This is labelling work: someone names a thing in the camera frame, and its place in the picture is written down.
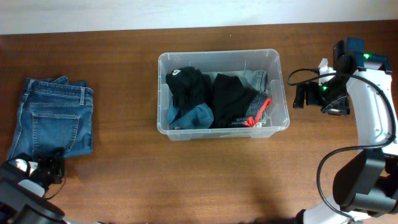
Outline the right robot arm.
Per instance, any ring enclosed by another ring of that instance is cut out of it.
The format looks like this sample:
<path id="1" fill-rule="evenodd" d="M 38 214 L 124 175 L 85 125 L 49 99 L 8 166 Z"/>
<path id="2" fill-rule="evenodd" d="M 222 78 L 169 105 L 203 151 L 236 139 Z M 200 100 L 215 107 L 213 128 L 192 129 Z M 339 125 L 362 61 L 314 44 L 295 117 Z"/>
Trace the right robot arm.
<path id="1" fill-rule="evenodd" d="M 294 223 L 362 223 L 397 213 L 397 115 L 392 67 L 385 55 L 368 53 L 348 37 L 333 48 L 333 65 L 323 59 L 315 76 L 295 84 L 294 108 L 319 106 L 335 116 L 354 114 L 356 156 L 333 179 L 332 194 L 300 211 Z"/>

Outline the clear plastic storage bin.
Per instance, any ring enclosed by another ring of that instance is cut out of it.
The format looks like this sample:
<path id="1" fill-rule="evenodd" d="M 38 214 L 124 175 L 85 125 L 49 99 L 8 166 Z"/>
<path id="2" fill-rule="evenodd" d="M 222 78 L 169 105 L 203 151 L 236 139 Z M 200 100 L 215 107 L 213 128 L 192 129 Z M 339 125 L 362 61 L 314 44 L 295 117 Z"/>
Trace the clear plastic storage bin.
<path id="1" fill-rule="evenodd" d="M 268 138 L 290 124 L 274 49 L 163 53 L 157 103 L 157 129 L 173 141 Z"/>

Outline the black red grey garment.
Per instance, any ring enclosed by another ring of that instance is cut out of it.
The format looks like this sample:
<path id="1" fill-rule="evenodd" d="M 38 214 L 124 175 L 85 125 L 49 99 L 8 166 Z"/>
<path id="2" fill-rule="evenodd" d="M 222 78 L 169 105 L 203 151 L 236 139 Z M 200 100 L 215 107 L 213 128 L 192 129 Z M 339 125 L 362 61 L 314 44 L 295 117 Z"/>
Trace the black red grey garment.
<path id="1" fill-rule="evenodd" d="M 263 92 L 243 86 L 236 76 L 217 74 L 213 84 L 212 128 L 252 128 L 271 99 Z"/>

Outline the small blue denim cloth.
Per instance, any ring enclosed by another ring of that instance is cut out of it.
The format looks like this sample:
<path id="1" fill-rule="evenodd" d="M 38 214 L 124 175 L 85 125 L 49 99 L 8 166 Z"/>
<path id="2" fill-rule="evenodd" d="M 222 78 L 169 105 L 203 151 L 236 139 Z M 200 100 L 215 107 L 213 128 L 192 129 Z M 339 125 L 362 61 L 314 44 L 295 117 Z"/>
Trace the small blue denim cloth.
<path id="1" fill-rule="evenodd" d="M 213 122 L 213 111 L 205 97 L 194 98 L 182 104 L 176 96 L 172 97 L 167 112 L 169 129 L 208 129 Z"/>

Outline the dark blue jeans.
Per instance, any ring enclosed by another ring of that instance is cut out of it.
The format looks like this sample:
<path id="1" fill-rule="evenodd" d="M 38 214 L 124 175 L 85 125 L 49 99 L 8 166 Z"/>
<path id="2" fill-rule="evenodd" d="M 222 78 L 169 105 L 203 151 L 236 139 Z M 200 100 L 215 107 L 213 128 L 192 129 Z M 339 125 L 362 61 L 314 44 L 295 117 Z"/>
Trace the dark blue jeans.
<path id="1" fill-rule="evenodd" d="M 30 156 L 58 149 L 63 156 L 93 152 L 93 90 L 85 81 L 68 77 L 27 78 L 19 98 L 11 159 L 21 153 Z"/>

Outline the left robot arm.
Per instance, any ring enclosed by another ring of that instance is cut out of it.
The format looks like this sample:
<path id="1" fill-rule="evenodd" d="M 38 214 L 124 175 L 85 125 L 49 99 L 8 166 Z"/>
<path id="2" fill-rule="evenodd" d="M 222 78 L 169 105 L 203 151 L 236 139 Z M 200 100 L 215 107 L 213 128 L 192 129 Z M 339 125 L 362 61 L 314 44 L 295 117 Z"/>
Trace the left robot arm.
<path id="1" fill-rule="evenodd" d="M 1 164 L 1 223 L 76 223 L 46 195 L 66 183 L 63 151 L 21 153 Z"/>

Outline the light blue jeans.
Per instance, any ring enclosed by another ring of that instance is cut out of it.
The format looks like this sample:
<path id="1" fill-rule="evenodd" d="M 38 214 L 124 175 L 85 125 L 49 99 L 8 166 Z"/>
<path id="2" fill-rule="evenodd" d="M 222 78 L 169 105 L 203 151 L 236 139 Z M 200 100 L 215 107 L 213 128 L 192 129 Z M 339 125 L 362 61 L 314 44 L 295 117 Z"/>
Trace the light blue jeans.
<path id="1" fill-rule="evenodd" d="M 212 84 L 212 92 L 213 92 L 213 84 L 215 81 L 215 78 L 217 74 L 220 72 L 210 72 L 206 73 L 206 75 L 209 75 L 211 78 L 211 84 Z M 268 81 L 268 74 L 265 70 L 241 70 L 241 71 L 232 71 L 232 72 L 224 72 L 220 73 L 224 74 L 227 76 L 236 76 L 240 79 L 242 82 L 243 86 L 252 88 L 254 90 L 266 93 L 266 86 L 267 86 L 267 81 Z"/>

